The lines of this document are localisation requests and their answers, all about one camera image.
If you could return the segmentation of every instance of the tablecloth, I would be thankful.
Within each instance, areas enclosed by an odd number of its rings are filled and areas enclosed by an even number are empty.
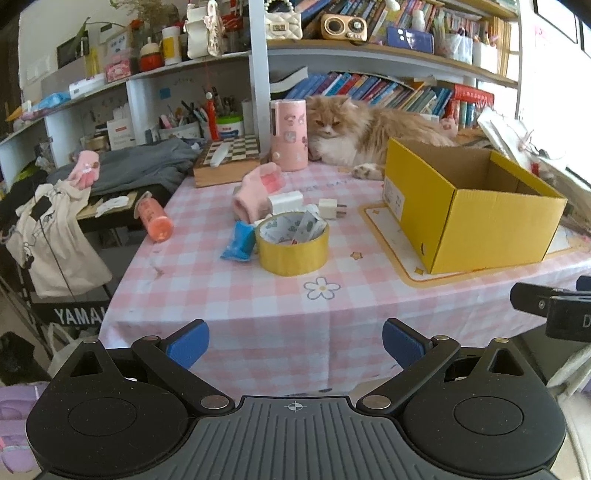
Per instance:
[[[446,334],[464,346],[485,346],[544,321],[511,309],[516,281],[574,288],[591,269],[590,255],[573,251],[414,288],[400,279],[358,211],[380,201],[381,182],[316,163],[284,175],[284,191],[302,191],[306,203],[336,198],[347,206],[347,214],[330,224],[329,260],[321,269],[286,278],[257,260],[220,259],[233,229],[235,184],[196,189],[187,178],[166,208],[172,238],[140,246],[103,321],[103,344],[120,348],[148,334],[166,337],[200,318],[209,324],[210,348],[192,371],[226,394],[341,393],[398,371],[382,347],[389,317],[427,337]]]

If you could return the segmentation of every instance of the bag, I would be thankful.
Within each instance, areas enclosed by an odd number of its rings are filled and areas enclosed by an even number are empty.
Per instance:
[[[187,56],[190,59],[207,55],[222,56],[222,36],[225,29],[215,0],[209,0],[205,7],[189,3],[184,30],[187,32]]]
[[[56,349],[56,346],[54,344],[55,338],[56,338],[55,330],[59,330],[61,335],[67,341],[67,345],[59,351]],[[68,358],[70,358],[70,355],[72,353],[74,353],[74,350],[76,350],[76,348],[78,348],[78,345],[80,345],[84,340],[90,339],[90,338],[97,339],[98,335],[81,336],[80,338],[74,340],[68,334],[68,332],[66,332],[63,329],[63,327],[60,324],[50,323],[49,327],[47,328],[47,339],[48,339],[49,347],[51,348],[51,353],[53,354],[53,357],[51,359],[51,363],[49,364],[49,368],[47,369],[47,373],[49,374],[49,376],[52,378],[55,377],[56,373],[58,373],[60,368],[66,363],[66,360],[68,360]]]
[[[265,1],[265,36],[267,40],[301,40],[301,14],[296,13],[290,0],[283,0],[288,12],[269,13],[273,0]]]

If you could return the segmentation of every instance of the white box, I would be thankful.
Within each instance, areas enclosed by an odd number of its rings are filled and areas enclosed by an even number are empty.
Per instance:
[[[134,127],[131,125],[131,118],[110,120],[107,122],[107,131],[111,150],[121,150],[122,148],[135,146],[135,134]]]
[[[497,72],[499,51],[495,47],[482,42],[474,42],[472,46],[472,64],[489,72]]]
[[[78,80],[70,84],[70,97],[73,99],[94,92],[107,84],[107,75],[99,73],[92,78]]]

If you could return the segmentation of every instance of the pink mitten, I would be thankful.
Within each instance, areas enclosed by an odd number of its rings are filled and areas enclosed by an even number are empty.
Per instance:
[[[90,187],[99,179],[99,154],[89,150],[80,152],[78,162],[67,179],[78,190]]]
[[[245,223],[254,223],[266,215],[267,197],[285,186],[276,163],[269,162],[244,175],[240,190],[232,198],[232,209]]]

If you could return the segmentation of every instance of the blue gripper pad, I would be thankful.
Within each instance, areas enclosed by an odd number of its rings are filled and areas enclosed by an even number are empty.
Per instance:
[[[388,319],[382,328],[384,349],[398,364],[407,369],[432,345],[431,341],[397,319]]]
[[[203,320],[194,320],[162,340],[160,348],[181,367],[190,369],[207,351],[209,327]]]
[[[591,277],[588,275],[581,275],[577,279],[577,291],[591,291]]]

